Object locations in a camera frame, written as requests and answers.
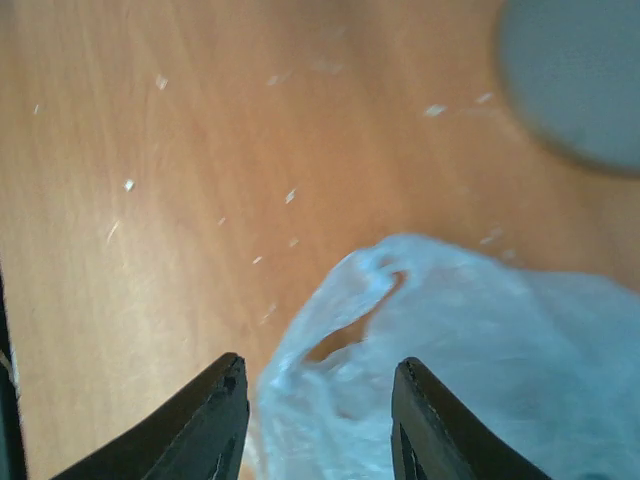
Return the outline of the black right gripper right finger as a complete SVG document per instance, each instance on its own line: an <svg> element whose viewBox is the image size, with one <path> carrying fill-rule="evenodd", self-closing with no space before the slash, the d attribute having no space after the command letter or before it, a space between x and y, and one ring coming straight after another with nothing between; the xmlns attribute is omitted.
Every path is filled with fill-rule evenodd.
<svg viewBox="0 0 640 480"><path fill-rule="evenodd" d="M489 430L419 359L395 370L391 447L396 479L546 479Z"/></svg>

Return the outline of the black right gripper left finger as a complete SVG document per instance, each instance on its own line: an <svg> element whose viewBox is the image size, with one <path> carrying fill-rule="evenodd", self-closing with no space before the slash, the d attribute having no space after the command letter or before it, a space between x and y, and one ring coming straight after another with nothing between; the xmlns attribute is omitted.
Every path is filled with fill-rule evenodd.
<svg viewBox="0 0 640 480"><path fill-rule="evenodd" d="M58 479L236 479L249 420L245 360L225 353Z"/></svg>

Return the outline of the translucent blue plastic bag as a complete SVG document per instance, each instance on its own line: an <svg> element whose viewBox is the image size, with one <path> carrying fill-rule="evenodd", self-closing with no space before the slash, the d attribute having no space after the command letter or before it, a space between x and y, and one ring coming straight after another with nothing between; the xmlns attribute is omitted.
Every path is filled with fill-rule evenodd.
<svg viewBox="0 0 640 480"><path fill-rule="evenodd" d="M391 478L408 357L550 477L638 477L638 294L409 234L348 255L292 320L255 391L256 476Z"/></svg>

